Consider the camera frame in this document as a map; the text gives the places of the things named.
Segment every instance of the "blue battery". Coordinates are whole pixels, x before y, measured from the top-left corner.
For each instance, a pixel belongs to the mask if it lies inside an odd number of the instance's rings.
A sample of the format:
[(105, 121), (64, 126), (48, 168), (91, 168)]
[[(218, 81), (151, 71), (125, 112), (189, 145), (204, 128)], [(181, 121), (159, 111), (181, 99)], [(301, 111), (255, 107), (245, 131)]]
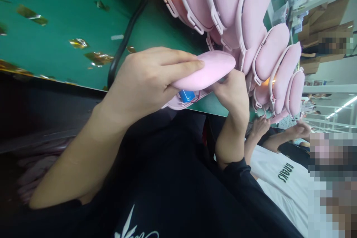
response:
[(190, 102), (196, 97), (193, 91), (181, 90), (178, 94), (180, 95), (182, 102)]

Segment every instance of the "green workbench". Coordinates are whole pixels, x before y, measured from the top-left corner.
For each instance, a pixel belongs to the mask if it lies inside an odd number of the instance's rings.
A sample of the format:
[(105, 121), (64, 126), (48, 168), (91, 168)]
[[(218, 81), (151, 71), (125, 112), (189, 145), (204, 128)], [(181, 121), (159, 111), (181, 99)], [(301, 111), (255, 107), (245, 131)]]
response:
[[(108, 12), (97, 8), (94, 2), (99, 0), (8, 1), (11, 3), (0, 1), (0, 23), (7, 28), (7, 35), (0, 36), (0, 59), (35, 77), (103, 90), (109, 64), (101, 68), (93, 66), (84, 54), (100, 51), (114, 55), (121, 40), (112, 41), (111, 36), (124, 34), (140, 0), (101, 0), (110, 7)], [(17, 14), (19, 4), (48, 19), (48, 24), (41, 26)], [(271, 28), (267, 15), (264, 24), (268, 30)], [(74, 49), (68, 41), (74, 38), (84, 39), (89, 47)], [(165, 46), (198, 55), (208, 50), (205, 38), (174, 19), (162, 0), (149, 0), (128, 45), (137, 51)], [(125, 51), (121, 60), (128, 54)], [(190, 109), (221, 116), (228, 114), (214, 94)]]

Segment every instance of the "black cable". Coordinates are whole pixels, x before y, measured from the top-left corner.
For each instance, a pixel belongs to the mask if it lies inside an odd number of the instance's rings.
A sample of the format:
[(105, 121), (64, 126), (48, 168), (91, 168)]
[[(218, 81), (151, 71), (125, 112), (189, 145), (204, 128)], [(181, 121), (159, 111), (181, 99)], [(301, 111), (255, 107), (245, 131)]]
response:
[(116, 72), (116, 69), (118, 67), (120, 58), (123, 55), (126, 46), (128, 45), (128, 41), (129, 41), (131, 32), (133, 31), (134, 25), (135, 25), (138, 17), (140, 16), (140, 14), (144, 10), (147, 2), (148, 2), (148, 0), (141, 0), (137, 10), (134, 12), (133, 16), (130, 18), (130, 21), (129, 21), (128, 26), (126, 27), (126, 30), (125, 30), (125, 33), (124, 33), (124, 38), (123, 38), (122, 42), (120, 43), (119, 48), (116, 51), (116, 53), (114, 55), (114, 59), (113, 59), (111, 65), (110, 65), (110, 68), (109, 68), (109, 72), (108, 72), (108, 89), (110, 89), (110, 87), (112, 86), (112, 84), (114, 82), (115, 72)]

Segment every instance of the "black sleeve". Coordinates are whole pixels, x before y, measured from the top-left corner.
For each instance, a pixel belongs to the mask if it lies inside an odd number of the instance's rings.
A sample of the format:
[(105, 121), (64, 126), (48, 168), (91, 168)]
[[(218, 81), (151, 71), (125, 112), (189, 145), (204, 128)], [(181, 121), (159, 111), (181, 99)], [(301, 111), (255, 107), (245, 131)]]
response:
[(115, 205), (117, 192), (108, 194), (108, 190), (102, 189), (86, 205), (72, 200), (44, 209), (24, 206), (6, 223), (6, 233), (0, 237), (112, 237), (119, 210)]
[(263, 192), (250, 170), (244, 158), (225, 168), (224, 175), (235, 198), (240, 200), (270, 237), (302, 237), (280, 208)]

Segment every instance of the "red wire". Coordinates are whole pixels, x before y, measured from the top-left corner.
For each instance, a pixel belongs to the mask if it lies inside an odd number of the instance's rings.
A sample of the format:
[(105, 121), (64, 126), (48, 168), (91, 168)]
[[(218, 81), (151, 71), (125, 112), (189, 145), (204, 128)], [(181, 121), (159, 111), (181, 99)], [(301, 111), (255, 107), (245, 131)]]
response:
[(198, 98), (197, 98), (197, 100), (196, 100), (196, 101), (194, 101), (194, 102), (192, 102), (192, 101), (190, 101), (190, 102), (191, 102), (191, 103), (196, 103), (197, 101), (199, 101), (200, 96), (201, 96), (201, 90), (200, 90), (200, 91), (198, 91)]

